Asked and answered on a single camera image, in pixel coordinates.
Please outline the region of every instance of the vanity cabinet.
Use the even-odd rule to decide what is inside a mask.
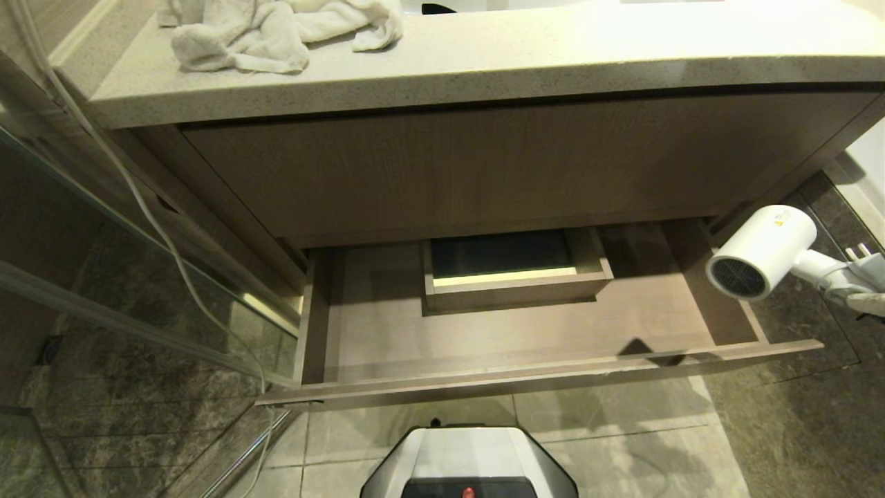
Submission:
[[[647,97],[182,133],[274,237],[307,248],[722,214],[878,95]]]

